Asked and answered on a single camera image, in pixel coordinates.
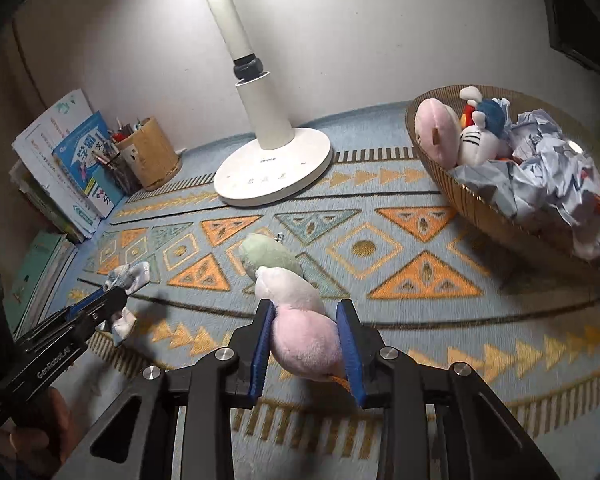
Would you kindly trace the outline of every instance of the screw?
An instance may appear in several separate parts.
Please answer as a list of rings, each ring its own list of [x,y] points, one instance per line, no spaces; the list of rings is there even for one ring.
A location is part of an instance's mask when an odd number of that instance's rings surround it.
[[[151,381],[153,379],[157,379],[158,377],[160,377],[161,373],[162,373],[162,370],[160,370],[160,368],[158,368],[157,366],[151,365],[151,366],[148,366],[147,368],[145,368],[144,370],[142,370],[142,377]]]
[[[219,348],[218,350],[216,350],[216,359],[218,359],[218,361],[228,361],[233,356],[234,356],[234,351],[231,350],[228,346],[225,346],[224,348]]]
[[[398,351],[392,346],[385,346],[384,348],[380,349],[380,357],[382,359],[392,361],[398,357]]]
[[[454,363],[454,372],[462,377],[467,377],[467,375],[471,375],[473,370],[467,363]]]

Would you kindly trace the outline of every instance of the white lamp base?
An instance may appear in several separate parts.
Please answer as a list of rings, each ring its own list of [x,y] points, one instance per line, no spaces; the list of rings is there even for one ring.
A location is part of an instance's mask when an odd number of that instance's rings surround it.
[[[293,140],[275,150],[263,150],[255,139],[229,155],[214,179],[222,201],[240,207],[275,202],[321,176],[333,158],[329,137],[312,128],[293,131]]]

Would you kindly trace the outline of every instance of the basket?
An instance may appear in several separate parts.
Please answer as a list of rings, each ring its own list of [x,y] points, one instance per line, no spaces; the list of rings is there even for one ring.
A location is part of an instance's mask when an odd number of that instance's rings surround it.
[[[414,128],[414,119],[420,103],[424,99],[436,98],[451,106],[460,116],[465,103],[459,98],[458,93],[465,86],[469,85],[451,85],[430,90],[415,98],[407,109],[405,117],[407,132],[427,173],[451,205],[464,218],[499,244],[522,256],[533,266],[550,269],[579,281],[600,283],[600,258],[588,262],[571,254],[571,234],[568,228],[558,234],[555,233],[555,229],[551,233],[540,232],[538,234],[524,230],[520,225],[501,214],[497,208],[487,204],[467,186],[460,184],[420,149],[420,145],[415,139]],[[581,142],[584,146],[590,144],[591,134],[588,130],[569,114],[551,104],[505,88],[474,86],[480,89],[484,98],[507,98],[511,102],[509,113],[512,118],[525,111],[543,108],[560,124],[561,129],[568,134],[570,139]]]

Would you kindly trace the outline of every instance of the human hand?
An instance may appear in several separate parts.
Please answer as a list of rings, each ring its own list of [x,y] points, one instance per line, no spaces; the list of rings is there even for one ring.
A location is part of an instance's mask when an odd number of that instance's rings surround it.
[[[80,442],[71,411],[60,392],[51,387],[48,395],[58,424],[60,456],[51,455],[47,449],[48,435],[37,428],[14,428],[9,436],[9,442],[18,459],[24,462],[31,472],[44,476],[53,475]]]

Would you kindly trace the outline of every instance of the white wall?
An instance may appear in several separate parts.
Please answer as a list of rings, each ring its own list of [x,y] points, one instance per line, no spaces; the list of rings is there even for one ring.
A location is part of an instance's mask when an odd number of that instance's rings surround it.
[[[16,161],[13,139],[33,120],[18,92],[0,40],[0,273],[5,290],[37,232],[46,221],[10,182],[9,170]]]
[[[549,48],[542,0],[235,3],[294,124],[462,82],[600,114],[600,77]],[[112,124],[156,115],[176,148],[250,129],[204,0],[27,0],[16,18],[48,104],[81,86]]]

